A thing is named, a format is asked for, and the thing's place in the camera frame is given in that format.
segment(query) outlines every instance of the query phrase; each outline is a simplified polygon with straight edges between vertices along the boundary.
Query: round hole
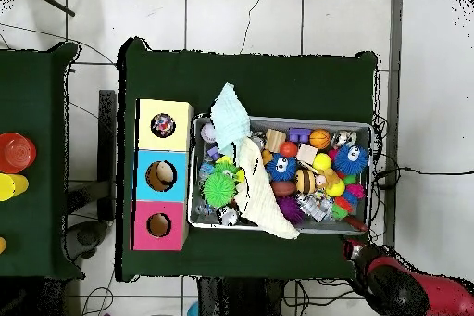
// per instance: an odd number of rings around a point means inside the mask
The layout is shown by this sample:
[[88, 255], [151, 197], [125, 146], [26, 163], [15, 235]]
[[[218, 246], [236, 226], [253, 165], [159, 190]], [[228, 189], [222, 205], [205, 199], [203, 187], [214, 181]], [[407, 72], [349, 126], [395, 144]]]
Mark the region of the round hole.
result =
[[176, 124], [169, 114], [160, 113], [152, 118], [150, 128], [154, 136], [164, 139], [174, 133]]
[[171, 220], [166, 214], [154, 214], [148, 218], [146, 229], [154, 237], [164, 237], [171, 230]]
[[145, 174], [146, 183], [158, 192], [169, 191], [176, 183], [177, 178], [175, 167], [167, 160], [153, 162]]

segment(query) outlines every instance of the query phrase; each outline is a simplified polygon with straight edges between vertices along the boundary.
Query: gray plastic bin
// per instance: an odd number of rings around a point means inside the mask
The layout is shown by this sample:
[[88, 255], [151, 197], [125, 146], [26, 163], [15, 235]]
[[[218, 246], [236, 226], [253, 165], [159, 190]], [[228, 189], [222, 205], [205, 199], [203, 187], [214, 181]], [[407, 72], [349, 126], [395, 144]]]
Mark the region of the gray plastic bin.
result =
[[[205, 204], [199, 185], [197, 183], [198, 170], [201, 163], [206, 158], [206, 151], [214, 145], [209, 146], [205, 143], [200, 135], [203, 126], [210, 122], [208, 115], [201, 114], [193, 120], [193, 137], [195, 140], [191, 150], [191, 166], [188, 200], [188, 220], [192, 226], [210, 229], [239, 229], [239, 230], [260, 230], [258, 226], [249, 220], [242, 219], [235, 226], [223, 226], [218, 222], [215, 215], [205, 216], [196, 211], [198, 206]], [[333, 135], [338, 130], [356, 131], [357, 145], [361, 145], [368, 150], [368, 168], [360, 174], [360, 183], [366, 190], [366, 197], [361, 199], [357, 205], [354, 216], [369, 226], [369, 208], [370, 208], [370, 191], [372, 179], [372, 149], [373, 149], [373, 129], [368, 124], [355, 122], [336, 122], [336, 121], [315, 121], [315, 120], [295, 120], [295, 119], [270, 119], [265, 117], [250, 117], [250, 127], [253, 131], [266, 132], [268, 128], [282, 131], [288, 134], [290, 128], [309, 128], [309, 129], [325, 129]], [[305, 219], [296, 226], [302, 234], [347, 234], [356, 235], [363, 234], [353, 228], [347, 222], [325, 219], [316, 222], [311, 217], [305, 216]]]

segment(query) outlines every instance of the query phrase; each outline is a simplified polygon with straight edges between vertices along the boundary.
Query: red cup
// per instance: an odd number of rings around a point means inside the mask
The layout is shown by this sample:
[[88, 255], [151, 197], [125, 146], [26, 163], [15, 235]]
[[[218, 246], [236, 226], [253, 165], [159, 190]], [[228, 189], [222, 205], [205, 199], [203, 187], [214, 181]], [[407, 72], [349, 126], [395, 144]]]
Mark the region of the red cup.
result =
[[17, 174], [28, 168], [36, 158], [33, 142], [19, 133], [0, 134], [0, 171]]

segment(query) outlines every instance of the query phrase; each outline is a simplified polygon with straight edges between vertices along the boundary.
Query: orange basketball toy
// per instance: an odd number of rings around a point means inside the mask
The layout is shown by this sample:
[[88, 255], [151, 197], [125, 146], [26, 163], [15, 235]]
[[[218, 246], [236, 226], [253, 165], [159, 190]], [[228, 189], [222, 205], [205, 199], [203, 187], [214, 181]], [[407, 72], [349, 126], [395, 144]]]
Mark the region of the orange basketball toy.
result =
[[309, 136], [309, 143], [315, 148], [326, 148], [330, 142], [331, 136], [326, 130], [315, 130]]

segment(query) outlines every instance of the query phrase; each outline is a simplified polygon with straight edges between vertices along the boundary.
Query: purple toy block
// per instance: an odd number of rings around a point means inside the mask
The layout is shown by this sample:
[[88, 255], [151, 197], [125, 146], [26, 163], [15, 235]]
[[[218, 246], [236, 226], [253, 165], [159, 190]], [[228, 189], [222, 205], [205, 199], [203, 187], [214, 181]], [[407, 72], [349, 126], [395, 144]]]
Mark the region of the purple toy block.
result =
[[307, 143], [311, 130], [306, 128], [290, 128], [290, 142]]
[[209, 151], [207, 151], [207, 154], [213, 159], [213, 160], [218, 160], [220, 158], [220, 153], [218, 152], [217, 147], [212, 147]]

